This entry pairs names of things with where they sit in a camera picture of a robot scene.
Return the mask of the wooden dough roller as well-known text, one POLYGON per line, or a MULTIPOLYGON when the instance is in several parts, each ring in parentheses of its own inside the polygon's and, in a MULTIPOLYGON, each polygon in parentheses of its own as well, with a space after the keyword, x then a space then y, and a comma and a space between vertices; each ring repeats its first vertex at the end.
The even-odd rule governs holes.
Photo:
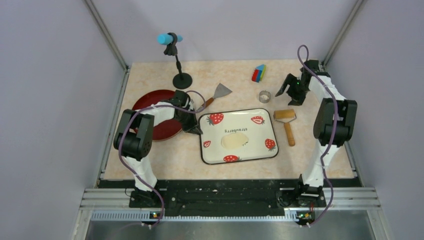
POLYGON ((290 147, 294 147, 296 145, 296 141, 291 122, 297 119, 295 111, 293 109, 275 110, 273 112, 273 119, 277 122, 283 123, 287 143, 290 147))

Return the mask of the white strawberry print tray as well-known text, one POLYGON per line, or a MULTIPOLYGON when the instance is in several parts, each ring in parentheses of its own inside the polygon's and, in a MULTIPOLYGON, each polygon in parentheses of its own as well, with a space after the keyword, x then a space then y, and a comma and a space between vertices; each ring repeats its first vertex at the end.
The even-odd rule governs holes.
POLYGON ((198 119, 201 160, 208 165, 274 158, 278 141, 264 108, 206 113, 198 119))

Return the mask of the white dough lump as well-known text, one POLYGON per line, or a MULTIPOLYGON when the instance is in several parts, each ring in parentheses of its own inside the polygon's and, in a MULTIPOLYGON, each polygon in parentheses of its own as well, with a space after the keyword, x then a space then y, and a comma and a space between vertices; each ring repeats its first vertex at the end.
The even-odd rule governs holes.
POLYGON ((221 146, 227 150, 234 150, 244 146, 249 138, 242 132, 225 135, 221 139, 221 146))

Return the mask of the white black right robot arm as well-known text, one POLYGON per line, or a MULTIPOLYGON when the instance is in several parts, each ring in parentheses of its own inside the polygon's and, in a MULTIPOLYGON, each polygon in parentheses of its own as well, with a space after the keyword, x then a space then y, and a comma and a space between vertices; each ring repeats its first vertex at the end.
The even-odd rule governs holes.
POLYGON ((352 138, 358 103, 344 97, 332 83, 318 60, 306 60, 300 76, 289 73, 276 93, 287 93, 289 106, 302 106, 309 92, 314 93, 320 106, 313 124, 315 148, 307 169, 300 175, 293 200, 299 206, 307 206, 320 199, 326 168, 334 155, 352 138))

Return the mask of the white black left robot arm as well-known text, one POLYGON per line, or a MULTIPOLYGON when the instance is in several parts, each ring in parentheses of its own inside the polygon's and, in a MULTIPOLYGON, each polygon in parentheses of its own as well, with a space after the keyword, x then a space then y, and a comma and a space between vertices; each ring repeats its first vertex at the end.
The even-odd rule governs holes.
POLYGON ((196 118, 197 111, 188 92, 176 90, 169 99, 150 106, 123 111, 113 146, 118 151, 120 162, 133 174, 134 192, 131 197, 148 207, 156 207, 163 202, 155 186, 149 153, 153 145, 154 128, 166 121, 176 120, 185 133, 202 135, 196 118))

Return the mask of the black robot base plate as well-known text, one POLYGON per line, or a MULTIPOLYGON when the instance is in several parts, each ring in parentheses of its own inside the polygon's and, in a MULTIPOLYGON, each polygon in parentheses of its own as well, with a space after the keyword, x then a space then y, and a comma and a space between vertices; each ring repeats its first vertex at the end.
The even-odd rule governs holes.
POLYGON ((147 206, 131 197, 134 180, 101 180, 100 189, 123 189, 130 208, 158 208, 166 217, 266 217, 282 216, 285 208, 326 207, 330 197, 298 200, 294 190, 298 179, 247 180, 159 180, 155 189, 163 199, 158 206, 147 206))

